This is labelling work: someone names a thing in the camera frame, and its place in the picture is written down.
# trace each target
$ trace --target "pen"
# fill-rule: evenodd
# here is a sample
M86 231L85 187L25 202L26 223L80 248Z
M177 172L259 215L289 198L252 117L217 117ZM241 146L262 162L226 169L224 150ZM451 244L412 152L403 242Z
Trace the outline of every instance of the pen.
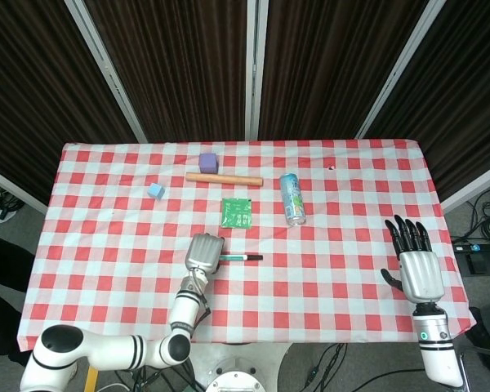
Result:
M263 255L220 255L221 261L263 260Z

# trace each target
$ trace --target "wooden dowel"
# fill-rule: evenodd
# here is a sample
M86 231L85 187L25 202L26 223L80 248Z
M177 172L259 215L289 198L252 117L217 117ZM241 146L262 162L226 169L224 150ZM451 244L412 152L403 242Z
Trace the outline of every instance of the wooden dowel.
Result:
M255 186L263 185L263 178L261 177L224 176L221 174L190 172L185 175L185 179L187 181L216 182L217 184L255 185Z

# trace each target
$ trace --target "green packet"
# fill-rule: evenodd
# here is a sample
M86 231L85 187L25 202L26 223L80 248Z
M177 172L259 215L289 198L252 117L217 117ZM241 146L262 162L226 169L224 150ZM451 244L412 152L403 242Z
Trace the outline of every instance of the green packet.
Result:
M252 203L249 198L224 198L221 212L221 227L250 229Z

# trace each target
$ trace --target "dark curtain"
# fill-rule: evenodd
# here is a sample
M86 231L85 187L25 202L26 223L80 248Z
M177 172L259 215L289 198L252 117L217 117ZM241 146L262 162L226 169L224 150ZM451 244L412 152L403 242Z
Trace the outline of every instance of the dark curtain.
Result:
M444 5L365 137L418 140L441 200L490 169L490 1Z
M247 0L87 0L152 142L242 140Z
M270 0L259 138L353 138L425 4Z
M0 173L48 203L66 142L136 142L64 2L0 0Z

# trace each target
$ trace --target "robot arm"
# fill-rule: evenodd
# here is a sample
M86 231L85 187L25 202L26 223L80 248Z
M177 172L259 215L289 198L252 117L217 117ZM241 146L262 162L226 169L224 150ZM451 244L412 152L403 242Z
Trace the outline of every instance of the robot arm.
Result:
M426 375L453 390L463 390L463 379L448 330L448 316L435 304L444 295L437 256L432 252L428 234L421 223L414 225L397 215L394 218L399 231L389 220L385 224L392 235L402 281L392 278L387 269L381 270L383 279L416 304L412 317Z
M141 336L103 336L78 327L55 325L38 338L20 382L21 392L61 392L67 386L74 362L87 357L98 370L137 369L144 365L169 368L184 362L197 326L207 274L214 274L223 238L196 234L185 258L187 273L169 315L171 334L159 341Z

